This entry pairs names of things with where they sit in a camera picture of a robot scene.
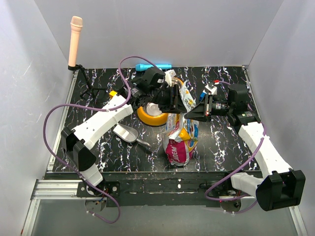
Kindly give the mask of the pink white pet food bag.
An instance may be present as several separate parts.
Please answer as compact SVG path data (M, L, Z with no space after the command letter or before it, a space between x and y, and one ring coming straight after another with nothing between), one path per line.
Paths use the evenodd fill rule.
M171 165L187 165L198 142L199 122L184 116L180 113L167 117L163 148Z

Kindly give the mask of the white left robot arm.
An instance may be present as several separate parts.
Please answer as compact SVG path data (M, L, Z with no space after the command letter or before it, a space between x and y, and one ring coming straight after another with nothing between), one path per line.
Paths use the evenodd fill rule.
M101 196L105 190L105 180L96 165L96 156L91 152L97 141L121 120L148 103L158 105L164 112L186 112L186 90L186 84L182 82L147 85L145 90L128 82L85 122L72 129L65 127L62 130L63 152L75 165L75 171L83 178L93 196Z

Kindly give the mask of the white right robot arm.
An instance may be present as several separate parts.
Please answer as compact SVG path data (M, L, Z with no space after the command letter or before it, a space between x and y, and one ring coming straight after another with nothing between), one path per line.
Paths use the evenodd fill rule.
M185 118L196 121L209 121L212 115L226 116L238 135L250 148L252 155L248 159L256 160L262 178L256 178L244 172L244 163L223 179L205 191L208 200L218 198L209 194L216 187L223 185L227 195L238 191L253 196L264 211L293 207L300 204L306 177L301 170L294 170L280 156L266 134L266 128L255 111L250 108L245 96L219 101L212 95L205 95L200 103L185 114Z

